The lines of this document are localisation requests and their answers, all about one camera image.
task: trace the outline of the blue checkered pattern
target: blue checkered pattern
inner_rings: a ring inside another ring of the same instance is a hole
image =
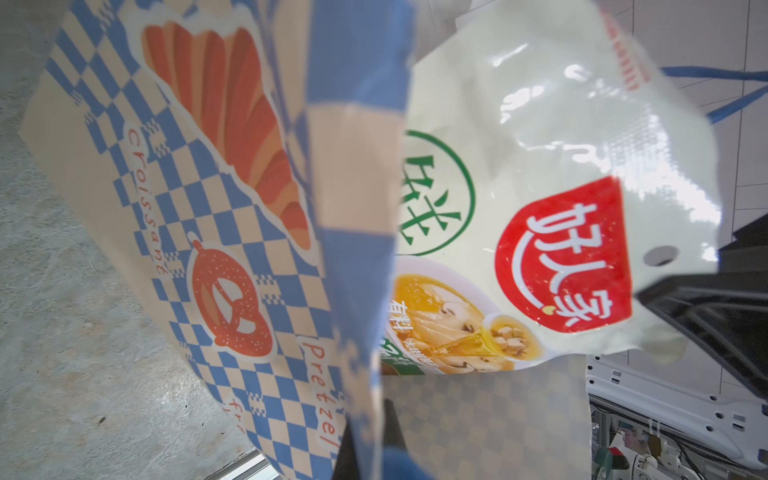
[[[279,58],[275,47],[275,37],[279,35],[275,32],[280,28],[296,29],[293,23],[276,25],[281,18],[279,10],[286,3],[290,2],[273,0],[268,2],[267,12],[254,12],[266,57],[275,66],[281,65],[278,60],[286,60]],[[307,9],[311,13],[306,105],[292,114],[277,68],[273,99],[286,132],[290,157],[303,155],[312,163],[309,147],[319,151],[323,146],[317,139],[309,145],[308,110],[322,110],[325,104],[353,104],[369,111],[405,116],[415,14],[408,0],[313,0],[293,4],[311,5]],[[335,207],[343,211],[345,205]],[[358,231],[355,226],[336,230],[320,225],[317,234],[323,242],[323,259],[329,267],[327,281],[332,286],[329,301],[333,305],[334,322],[339,327],[337,352],[339,363],[345,367],[343,380],[349,393],[347,415],[360,475],[364,479],[378,478],[382,445],[377,427],[382,424],[382,414],[376,392],[380,384],[377,366],[372,365],[370,359],[383,336],[396,239],[394,235]]]
[[[283,475],[330,478],[336,456],[310,441],[318,419],[306,364],[294,336],[333,338],[321,272],[296,252],[236,179],[220,170],[216,153],[184,120],[182,107],[166,97],[148,69],[131,54],[121,14],[152,3],[74,0],[46,71],[82,113],[101,159],[114,165],[115,194],[121,206],[135,214],[136,253],[145,257],[150,254],[150,237],[136,180],[120,146],[124,122],[139,124],[151,146],[148,177],[160,210],[155,219],[160,224],[161,249],[171,272],[170,279],[151,282],[157,297],[168,302],[174,313],[170,330],[192,370]],[[192,5],[187,15],[196,10]],[[274,65],[273,47],[269,45],[267,51]],[[287,145],[289,156],[293,161],[293,146],[302,150],[296,154],[306,157],[306,115],[289,118],[280,107],[283,103],[277,104],[283,131],[293,139]],[[200,320],[195,320],[200,316],[187,289],[186,267],[192,252],[188,233],[203,242],[224,245],[250,267],[279,345],[270,363],[247,362],[222,351]],[[330,370],[339,389],[339,370]]]

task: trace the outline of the wire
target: wire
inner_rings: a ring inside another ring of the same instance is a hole
[[[688,453],[687,453],[687,452],[685,451],[685,449],[683,448],[683,444],[682,444],[682,443],[680,443],[680,440],[678,440],[678,439],[675,439],[674,437],[673,437],[673,439],[674,439],[675,443],[677,443],[677,447],[680,449],[680,452],[683,454],[683,457],[685,457],[685,461],[686,461],[686,462],[688,462],[688,465],[690,466],[690,468],[691,468],[691,469],[692,469],[694,472],[696,472],[696,475],[699,475],[699,478],[700,478],[701,480],[707,480],[707,477],[705,477],[705,476],[703,475],[703,473],[701,473],[701,470],[699,470],[699,467],[697,467],[697,466],[696,466],[696,464],[695,464],[695,463],[693,463],[693,462],[690,460],[690,457],[688,456]]]
[[[599,407],[599,406],[596,406],[594,403],[591,403],[591,402],[590,402],[590,406],[593,409],[598,410],[599,412],[603,412],[606,415],[617,415],[617,416],[619,416],[621,418],[629,419],[632,422],[638,423],[640,425],[646,425],[645,423],[637,421],[635,419],[631,419],[631,418],[625,416],[624,414],[622,414],[620,412],[617,412],[616,410],[611,409],[610,407]],[[672,438],[675,442],[683,443],[683,445],[685,445],[689,449],[693,450],[696,453],[696,455],[699,455],[701,458],[704,458],[705,460],[709,460],[711,462],[718,462],[718,463],[721,463],[721,464],[726,465],[726,466],[740,468],[740,469],[745,469],[746,468],[746,467],[744,467],[744,465],[738,464],[738,463],[734,462],[733,460],[730,460],[729,458],[727,458],[726,456],[720,454],[719,452],[715,452],[714,450],[710,450],[707,447],[704,447],[704,446],[701,446],[701,445],[696,445],[694,443],[688,442],[686,439],[682,439],[681,437],[673,434],[672,432],[667,431],[666,429],[663,430],[662,433],[664,435]]]
[[[709,67],[662,67],[661,71],[668,77],[725,78],[727,80],[768,81],[768,70],[737,71]]]
[[[724,118],[727,118],[729,115],[735,114],[765,94],[768,94],[768,85],[758,88],[752,93],[746,94],[741,98],[737,98],[736,100],[730,102],[729,104],[725,104],[716,110],[712,110],[707,114],[707,117],[710,119],[710,122],[716,124]]]

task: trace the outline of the floor tile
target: floor tile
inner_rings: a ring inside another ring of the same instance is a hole
[[[742,83],[742,81],[711,78],[709,80],[699,80],[695,84],[683,87],[680,89],[680,92],[685,94],[697,107],[708,107],[707,110],[709,110],[711,105],[717,102],[724,100],[732,101],[740,97],[743,88]]]
[[[711,395],[720,391],[722,367],[712,357],[693,343],[683,358],[667,366],[659,366],[642,350],[629,351],[629,366],[638,372]]]
[[[700,107],[701,113],[707,113],[729,103],[720,101]],[[731,115],[714,125],[717,140],[717,186],[723,205],[723,219],[717,236],[717,245],[722,247],[731,241],[733,228],[733,202],[736,190],[737,158],[739,154],[739,119],[740,114]]]
[[[734,400],[750,400],[761,402],[756,396],[752,395],[752,392],[745,389],[742,386],[731,385],[730,383],[723,382],[720,390],[720,398],[728,398]]]
[[[474,10],[477,7],[482,7],[486,3],[491,3],[493,1],[494,0],[472,0],[472,3],[470,4],[469,9]]]
[[[768,2],[750,3],[749,34],[746,40],[746,69],[768,70]]]
[[[619,15],[632,8],[632,0],[597,0],[597,4],[603,12],[611,15]]]
[[[752,83],[747,82],[745,89],[752,88]],[[768,183],[768,135],[766,132],[768,132],[768,96],[763,96],[742,110],[737,178],[739,185]]]
[[[750,4],[749,32],[746,40],[746,69],[768,70],[768,2]],[[748,81],[744,93],[764,86]],[[742,113],[739,185],[768,183],[768,97],[762,97]]]
[[[493,3],[493,1],[494,0],[491,0],[490,2],[481,2],[481,5],[476,8],[474,8],[475,4],[473,2],[472,10],[470,10],[468,13],[465,13],[464,15],[456,19],[456,30],[461,30],[465,26],[472,23],[472,21],[475,20],[477,17],[487,12],[488,9],[491,8],[491,3]]]
[[[736,210],[733,212],[733,231],[749,225],[753,221],[768,215],[768,208],[756,208],[754,210]]]
[[[414,59],[434,50],[456,33],[456,18],[469,11],[470,0],[414,0],[416,42]]]
[[[768,208],[768,184],[736,187],[736,209]]]
[[[634,35],[660,66],[744,67],[749,0],[635,0]],[[675,79],[682,87],[695,80]]]
[[[615,16],[616,23],[619,24],[619,27],[630,35],[632,34],[632,29],[634,28],[634,19],[632,18],[632,14],[632,8],[630,8],[629,10],[626,10]]]

